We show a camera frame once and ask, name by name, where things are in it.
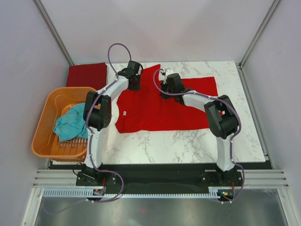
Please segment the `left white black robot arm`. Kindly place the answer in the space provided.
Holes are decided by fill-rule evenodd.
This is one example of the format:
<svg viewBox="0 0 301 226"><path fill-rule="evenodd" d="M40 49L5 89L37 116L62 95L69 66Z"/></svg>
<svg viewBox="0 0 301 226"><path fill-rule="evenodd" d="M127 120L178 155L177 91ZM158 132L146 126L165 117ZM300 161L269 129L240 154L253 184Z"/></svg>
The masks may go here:
<svg viewBox="0 0 301 226"><path fill-rule="evenodd" d="M84 164L97 169L102 163L102 150L107 139L107 127L112 118L112 101L123 91L140 89L143 66L130 60L104 88L87 93L83 118L88 131L87 155Z"/></svg>

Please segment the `bright red t shirt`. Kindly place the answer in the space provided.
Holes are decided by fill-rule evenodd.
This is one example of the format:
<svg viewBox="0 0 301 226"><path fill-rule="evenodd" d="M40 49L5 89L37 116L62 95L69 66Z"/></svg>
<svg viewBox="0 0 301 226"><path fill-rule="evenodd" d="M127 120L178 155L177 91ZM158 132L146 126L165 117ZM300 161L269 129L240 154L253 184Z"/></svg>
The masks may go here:
<svg viewBox="0 0 301 226"><path fill-rule="evenodd" d="M155 72L159 68L160 65L145 68L140 90L125 90L118 97L119 117L115 123L118 132L207 129L205 112L161 97L156 88L160 85Z"/></svg>

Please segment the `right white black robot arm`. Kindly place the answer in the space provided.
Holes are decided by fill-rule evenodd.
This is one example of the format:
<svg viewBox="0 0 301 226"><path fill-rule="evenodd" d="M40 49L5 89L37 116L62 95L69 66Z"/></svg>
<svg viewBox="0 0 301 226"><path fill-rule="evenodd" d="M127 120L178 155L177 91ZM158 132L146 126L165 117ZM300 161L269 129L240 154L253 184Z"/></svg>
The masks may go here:
<svg viewBox="0 0 301 226"><path fill-rule="evenodd" d="M170 69L160 69L164 76L157 87L163 99L173 98L176 102L193 107L206 114L211 133L216 137L217 161L219 171L215 174L216 182L227 185L232 180L230 170L235 168L233 159L233 139L241 131L241 120L227 95L214 97L185 88L178 73Z"/></svg>

